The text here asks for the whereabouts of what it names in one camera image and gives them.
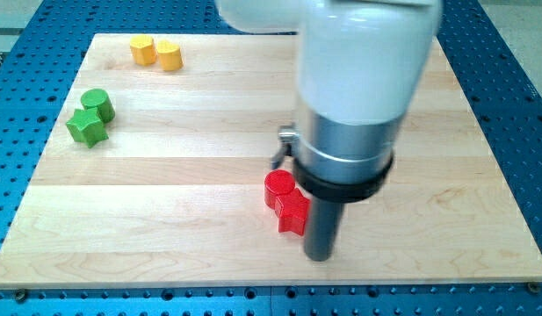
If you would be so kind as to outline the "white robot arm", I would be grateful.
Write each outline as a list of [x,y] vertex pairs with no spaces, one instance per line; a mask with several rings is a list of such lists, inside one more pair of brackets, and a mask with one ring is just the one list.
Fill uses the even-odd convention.
[[296,32],[291,150],[297,182],[314,197],[353,203],[373,195],[430,46],[441,0],[218,0],[235,29]]

